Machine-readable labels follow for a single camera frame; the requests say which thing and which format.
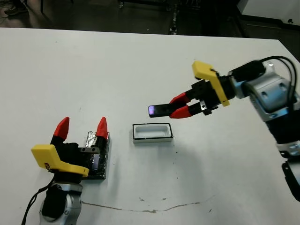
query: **black cable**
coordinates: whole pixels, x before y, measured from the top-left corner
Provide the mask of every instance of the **black cable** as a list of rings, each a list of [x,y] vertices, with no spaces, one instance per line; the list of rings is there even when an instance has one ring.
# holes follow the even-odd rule
[[[260,60],[260,62],[265,62],[265,61],[268,61],[268,60],[279,60],[282,63],[284,63],[284,65],[289,70],[290,77],[291,77],[291,82],[290,82],[290,85],[288,87],[287,106],[288,106],[289,113],[290,113],[290,112],[292,112],[294,110],[294,108],[293,108],[293,96],[295,94],[296,84],[297,84],[297,70],[296,70],[296,67],[295,67],[294,63],[289,58],[287,58],[285,56],[278,56],[278,55],[264,58],[264,59]],[[293,69],[293,73],[292,73],[290,67],[283,60],[286,60],[286,61],[288,61],[290,63],[290,65],[292,66],[292,69]]]
[[[27,208],[26,208],[26,211],[25,211],[25,214],[24,214],[24,217],[23,217],[23,220],[22,220],[22,223],[21,225],[25,225],[26,224],[26,218],[27,218],[27,214],[29,212],[29,209],[31,208],[31,206],[33,205],[33,203],[36,201],[37,199],[37,196],[39,193],[43,192],[43,191],[46,191],[54,182],[54,177],[52,178],[52,180],[50,181],[50,183],[45,186],[45,187],[42,187],[40,188],[34,195],[33,197],[30,199],[28,205],[27,205]]]

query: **chair leg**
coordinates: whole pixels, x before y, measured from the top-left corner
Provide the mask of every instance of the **chair leg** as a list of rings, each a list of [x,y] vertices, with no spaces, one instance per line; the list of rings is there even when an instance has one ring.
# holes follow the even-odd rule
[[[44,0],[41,0],[41,13],[44,13]]]

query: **white container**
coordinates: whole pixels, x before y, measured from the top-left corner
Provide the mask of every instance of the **white container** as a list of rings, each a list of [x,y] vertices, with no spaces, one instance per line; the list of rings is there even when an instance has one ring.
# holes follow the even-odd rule
[[[170,142],[173,139],[170,123],[133,124],[133,142]]]

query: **smartphone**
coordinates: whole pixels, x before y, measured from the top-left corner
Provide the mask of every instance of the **smartphone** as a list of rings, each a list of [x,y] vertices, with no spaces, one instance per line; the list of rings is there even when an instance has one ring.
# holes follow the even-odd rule
[[[179,106],[174,104],[150,105],[148,111],[149,116],[152,118],[170,116],[178,108]]]

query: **table surface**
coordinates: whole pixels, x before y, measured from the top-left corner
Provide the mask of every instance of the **table surface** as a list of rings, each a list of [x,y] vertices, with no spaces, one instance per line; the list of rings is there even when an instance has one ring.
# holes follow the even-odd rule
[[[102,116],[111,134],[107,179],[84,181],[78,225],[294,225],[297,202],[285,182],[275,140],[249,99],[212,115],[149,118],[195,83],[201,60],[221,75],[272,55],[299,62],[277,40],[0,29],[0,207],[19,224],[32,195],[52,174],[31,147],[48,144],[70,117],[67,141],[83,145]],[[280,74],[285,69],[275,64]],[[170,122],[169,143],[132,142],[132,124]],[[45,194],[27,223],[39,223]]]

